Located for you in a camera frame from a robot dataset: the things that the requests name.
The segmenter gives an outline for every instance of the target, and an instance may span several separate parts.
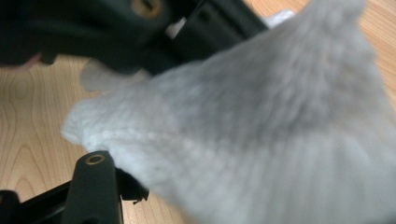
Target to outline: wooden surface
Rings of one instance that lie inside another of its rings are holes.
[[[298,11],[307,0],[247,0],[262,15]],[[371,0],[361,27],[377,50],[377,63],[396,105],[396,1]],[[84,155],[59,134],[72,105],[92,97],[78,84],[85,59],[61,57],[29,72],[0,70],[0,189],[16,190],[22,201],[54,188],[73,174]],[[126,204],[126,223],[183,223],[178,211],[151,194],[146,203]]]

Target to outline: light wood floor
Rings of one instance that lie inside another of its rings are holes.
[[[261,15],[283,8],[298,11],[307,0],[247,0]],[[370,0],[361,27],[377,50],[389,99],[396,105],[396,1]],[[29,72],[0,70],[0,189],[16,190],[22,201],[54,188],[73,174],[84,155],[59,134],[72,105],[92,97],[78,84],[85,59],[61,57]],[[150,195],[125,206],[126,223],[183,223],[178,211]]]

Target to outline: white cloth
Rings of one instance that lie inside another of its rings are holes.
[[[364,2],[312,0],[204,62],[78,103],[62,133],[198,223],[388,223],[395,117]]]

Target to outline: wood grain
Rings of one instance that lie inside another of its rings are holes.
[[[247,0],[261,15],[307,0]],[[389,98],[396,105],[396,1],[371,0],[361,28],[377,52]],[[52,66],[36,65],[13,74],[0,69],[0,189],[16,190],[22,201],[70,180],[85,152],[62,139],[59,130],[73,104],[93,97],[78,83],[85,59],[61,57]],[[150,194],[145,203],[125,203],[126,223],[183,223],[180,213]]]

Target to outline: wooden table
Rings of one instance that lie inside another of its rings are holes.
[[[261,15],[284,8],[297,12],[307,2],[247,0]],[[361,27],[375,46],[389,98],[396,105],[396,1],[370,0]],[[25,201],[70,180],[85,152],[62,139],[59,131],[73,104],[93,97],[78,83],[85,62],[61,57],[55,65],[36,65],[20,74],[0,70],[0,189],[16,190]],[[146,203],[124,208],[126,223],[183,223],[175,208],[153,194]]]

